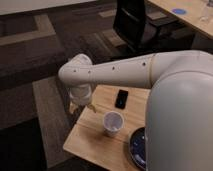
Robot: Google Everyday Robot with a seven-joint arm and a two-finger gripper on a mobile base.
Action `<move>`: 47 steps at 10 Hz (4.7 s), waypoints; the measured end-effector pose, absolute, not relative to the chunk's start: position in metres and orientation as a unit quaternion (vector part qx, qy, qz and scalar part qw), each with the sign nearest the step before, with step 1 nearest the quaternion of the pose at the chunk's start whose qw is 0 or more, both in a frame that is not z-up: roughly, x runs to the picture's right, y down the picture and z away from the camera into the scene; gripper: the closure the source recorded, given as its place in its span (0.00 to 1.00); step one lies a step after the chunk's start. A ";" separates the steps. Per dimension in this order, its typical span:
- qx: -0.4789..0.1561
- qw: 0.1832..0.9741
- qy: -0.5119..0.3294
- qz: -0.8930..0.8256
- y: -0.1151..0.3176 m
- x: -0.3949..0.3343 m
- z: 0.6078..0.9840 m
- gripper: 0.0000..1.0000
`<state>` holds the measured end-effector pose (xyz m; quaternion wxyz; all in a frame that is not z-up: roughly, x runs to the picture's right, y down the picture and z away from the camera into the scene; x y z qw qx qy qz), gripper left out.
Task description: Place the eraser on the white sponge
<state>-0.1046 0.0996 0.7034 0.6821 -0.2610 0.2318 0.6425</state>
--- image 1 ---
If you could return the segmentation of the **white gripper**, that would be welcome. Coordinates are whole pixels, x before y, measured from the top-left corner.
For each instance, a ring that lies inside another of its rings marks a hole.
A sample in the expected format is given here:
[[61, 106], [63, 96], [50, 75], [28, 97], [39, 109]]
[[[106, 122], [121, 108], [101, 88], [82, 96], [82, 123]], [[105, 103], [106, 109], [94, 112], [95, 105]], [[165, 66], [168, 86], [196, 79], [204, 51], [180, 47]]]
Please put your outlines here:
[[91, 109], [94, 113], [96, 113], [96, 108], [93, 104], [90, 104], [92, 101], [92, 89], [89, 84], [83, 84], [79, 86], [71, 87], [69, 90], [69, 97], [73, 103], [69, 105], [70, 114], [74, 114], [74, 112], [78, 109], [78, 105], [86, 106]]

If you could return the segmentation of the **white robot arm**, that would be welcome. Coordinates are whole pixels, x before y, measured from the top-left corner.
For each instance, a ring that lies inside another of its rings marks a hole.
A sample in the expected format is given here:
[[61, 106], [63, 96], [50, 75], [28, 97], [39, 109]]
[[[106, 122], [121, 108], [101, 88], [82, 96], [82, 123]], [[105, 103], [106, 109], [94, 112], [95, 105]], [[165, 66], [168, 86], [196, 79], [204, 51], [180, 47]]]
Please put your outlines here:
[[86, 105], [92, 84], [146, 88], [146, 171], [213, 171], [213, 54], [183, 50], [94, 65], [78, 54], [61, 66], [70, 99]]

